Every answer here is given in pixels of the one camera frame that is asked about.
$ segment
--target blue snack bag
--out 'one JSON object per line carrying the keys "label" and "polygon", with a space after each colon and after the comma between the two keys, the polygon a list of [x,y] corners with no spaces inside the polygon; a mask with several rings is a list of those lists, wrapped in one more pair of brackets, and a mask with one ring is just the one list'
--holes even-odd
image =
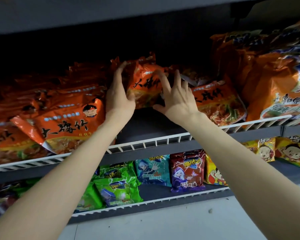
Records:
{"label": "blue snack bag", "polygon": [[136,174],[141,184],[158,184],[171,187],[169,173],[170,155],[135,160]]}

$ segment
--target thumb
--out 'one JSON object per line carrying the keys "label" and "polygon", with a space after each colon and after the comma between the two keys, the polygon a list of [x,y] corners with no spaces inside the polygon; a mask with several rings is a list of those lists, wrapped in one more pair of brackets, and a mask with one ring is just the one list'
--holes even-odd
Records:
{"label": "thumb", "polygon": [[130,100],[130,101],[135,101],[136,96],[134,95],[133,92],[131,92],[131,93],[128,94],[127,99]]}
{"label": "thumb", "polygon": [[160,104],[155,104],[153,105],[153,109],[156,110],[156,111],[159,111],[160,113],[165,113],[166,111],[166,107],[160,105]]}

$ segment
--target white tile floor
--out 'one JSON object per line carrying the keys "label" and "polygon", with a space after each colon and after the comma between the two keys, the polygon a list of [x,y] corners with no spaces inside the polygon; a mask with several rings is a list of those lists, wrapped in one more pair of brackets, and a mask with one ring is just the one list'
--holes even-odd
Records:
{"label": "white tile floor", "polygon": [[265,239],[236,198],[228,197],[69,225],[58,240],[166,240],[203,236],[218,240]]}

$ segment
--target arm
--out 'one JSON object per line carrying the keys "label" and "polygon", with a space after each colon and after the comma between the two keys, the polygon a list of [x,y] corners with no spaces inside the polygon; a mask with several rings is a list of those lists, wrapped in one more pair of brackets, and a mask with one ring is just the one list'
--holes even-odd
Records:
{"label": "arm", "polygon": [[115,72],[107,92],[104,123],[0,217],[0,239],[59,237],[106,149],[134,112],[134,97],[127,98],[122,85],[124,64]]}
{"label": "arm", "polygon": [[173,88],[164,74],[160,80],[165,107],[153,108],[184,127],[206,150],[260,231],[268,239],[300,239],[300,187],[200,113],[178,71]]}

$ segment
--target person's right hand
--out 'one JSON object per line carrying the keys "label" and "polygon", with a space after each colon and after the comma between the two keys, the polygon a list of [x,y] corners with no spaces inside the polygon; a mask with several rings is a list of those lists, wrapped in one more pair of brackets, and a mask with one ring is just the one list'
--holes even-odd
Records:
{"label": "person's right hand", "polygon": [[174,84],[171,88],[167,77],[161,71],[156,71],[159,76],[162,88],[165,106],[155,104],[153,108],[177,125],[184,126],[189,121],[189,118],[198,111],[195,97],[191,89],[188,87],[188,82],[181,83],[179,70],[176,70],[174,75]]}

